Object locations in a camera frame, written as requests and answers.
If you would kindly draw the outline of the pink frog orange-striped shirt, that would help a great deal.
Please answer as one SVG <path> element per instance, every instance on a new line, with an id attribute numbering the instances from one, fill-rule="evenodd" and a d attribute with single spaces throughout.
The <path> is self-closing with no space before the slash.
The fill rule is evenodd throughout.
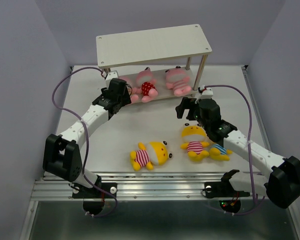
<path id="1" fill-rule="evenodd" d="M 131 104 L 134 104 L 139 99 L 139 96 L 137 95 L 137 88 L 135 87 L 134 82 L 127 76 L 120 76 L 119 78 L 126 81 Z"/>

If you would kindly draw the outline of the pink frog red polka-dot shirt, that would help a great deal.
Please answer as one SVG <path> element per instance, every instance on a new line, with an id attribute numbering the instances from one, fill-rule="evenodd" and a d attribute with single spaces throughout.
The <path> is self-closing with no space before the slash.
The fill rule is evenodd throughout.
<path id="1" fill-rule="evenodd" d="M 143 71 L 139 72 L 135 79 L 135 87 L 132 92 L 141 95 L 141 101 L 148 103 L 158 96 L 156 89 L 156 79 L 150 67 L 146 67 Z"/>

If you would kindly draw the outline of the pink frog pink-striped shirt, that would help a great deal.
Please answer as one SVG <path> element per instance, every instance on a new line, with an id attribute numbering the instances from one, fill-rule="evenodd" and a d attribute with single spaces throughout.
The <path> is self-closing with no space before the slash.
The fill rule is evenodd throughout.
<path id="1" fill-rule="evenodd" d="M 173 91 L 173 95 L 176 97 L 186 96 L 192 91 L 189 81 L 190 77 L 186 70 L 180 66 L 165 71 L 165 85 L 167 89 Z"/>

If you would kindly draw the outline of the yellow frog red-striped shirt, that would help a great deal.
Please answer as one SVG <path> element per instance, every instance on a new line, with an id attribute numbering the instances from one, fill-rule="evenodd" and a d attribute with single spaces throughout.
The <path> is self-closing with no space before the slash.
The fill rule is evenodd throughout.
<path id="1" fill-rule="evenodd" d="M 193 162 L 201 162 L 209 156 L 207 148 L 210 146 L 204 129 L 197 124 L 186 122 L 181 131 L 182 144 L 180 148 L 187 152 L 188 158 Z"/>

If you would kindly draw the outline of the yellow frog blue-striped shirt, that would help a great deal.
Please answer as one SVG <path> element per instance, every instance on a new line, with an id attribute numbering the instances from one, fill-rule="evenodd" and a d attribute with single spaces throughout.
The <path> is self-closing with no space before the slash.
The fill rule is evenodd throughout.
<path id="1" fill-rule="evenodd" d="M 213 143 L 209 149 L 209 156 L 216 161 L 229 161 L 233 152 L 227 148 L 222 147 L 217 143 Z"/>

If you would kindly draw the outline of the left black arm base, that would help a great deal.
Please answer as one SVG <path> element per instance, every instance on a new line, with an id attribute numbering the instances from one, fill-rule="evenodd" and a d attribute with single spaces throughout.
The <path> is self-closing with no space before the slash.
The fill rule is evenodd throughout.
<path id="1" fill-rule="evenodd" d="M 118 184 L 116 182 L 103 182 L 100 176 L 97 177 L 95 185 L 103 191 L 117 196 Z M 73 199 L 112 199 L 112 196 L 92 187 L 87 188 L 78 183 L 70 183 Z"/>

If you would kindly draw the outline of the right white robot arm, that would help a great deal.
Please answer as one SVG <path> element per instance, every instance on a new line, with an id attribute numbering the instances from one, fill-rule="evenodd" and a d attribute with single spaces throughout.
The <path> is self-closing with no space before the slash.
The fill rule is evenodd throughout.
<path id="1" fill-rule="evenodd" d="M 197 121 L 211 141 L 231 150 L 260 171 L 260 174 L 236 169 L 226 172 L 220 181 L 205 184 L 206 198 L 227 198 L 235 194 L 248 197 L 255 193 L 286 209 L 300 196 L 300 160 L 275 154 L 248 140 L 237 127 L 222 119 L 220 107 L 213 99 L 183 97 L 175 110 L 179 119 L 188 110 L 186 119 Z"/>

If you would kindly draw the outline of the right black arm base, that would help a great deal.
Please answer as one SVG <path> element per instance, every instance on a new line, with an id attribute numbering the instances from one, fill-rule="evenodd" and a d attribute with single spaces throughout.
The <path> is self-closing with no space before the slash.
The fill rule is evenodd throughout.
<path id="1" fill-rule="evenodd" d="M 243 190 L 235 190 L 230 180 L 239 170 L 233 169 L 226 172 L 220 179 L 220 181 L 208 181 L 204 183 L 204 187 L 201 190 L 201 195 L 207 199 L 221 198 L 219 201 L 220 209 L 231 215 L 241 215 L 239 213 L 241 209 L 240 197 L 249 197 L 250 193 Z"/>

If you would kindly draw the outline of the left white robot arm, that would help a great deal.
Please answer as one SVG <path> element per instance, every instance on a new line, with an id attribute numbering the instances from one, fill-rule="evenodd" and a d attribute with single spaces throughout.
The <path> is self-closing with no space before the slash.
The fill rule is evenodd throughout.
<path id="1" fill-rule="evenodd" d="M 89 137 L 119 110 L 131 103 L 129 85 L 113 78 L 101 89 L 83 116 L 59 135 L 50 134 L 44 147 L 43 169 L 63 180 L 84 187 L 85 193 L 96 197 L 101 193 L 101 178 L 86 170 Z"/>

